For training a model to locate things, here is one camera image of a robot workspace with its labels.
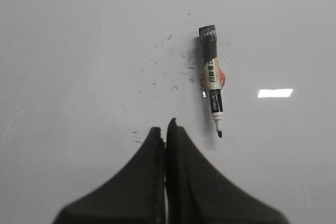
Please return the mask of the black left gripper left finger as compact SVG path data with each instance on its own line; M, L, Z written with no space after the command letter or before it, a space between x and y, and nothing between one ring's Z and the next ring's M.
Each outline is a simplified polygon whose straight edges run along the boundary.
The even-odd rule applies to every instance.
M152 127L123 169L63 207L54 223L165 223L164 176L165 144Z

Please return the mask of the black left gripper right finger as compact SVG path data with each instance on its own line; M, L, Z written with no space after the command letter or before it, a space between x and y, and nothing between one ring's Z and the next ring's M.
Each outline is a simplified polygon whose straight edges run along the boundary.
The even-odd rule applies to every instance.
M169 223L285 223L277 209L223 176L171 119L166 139Z

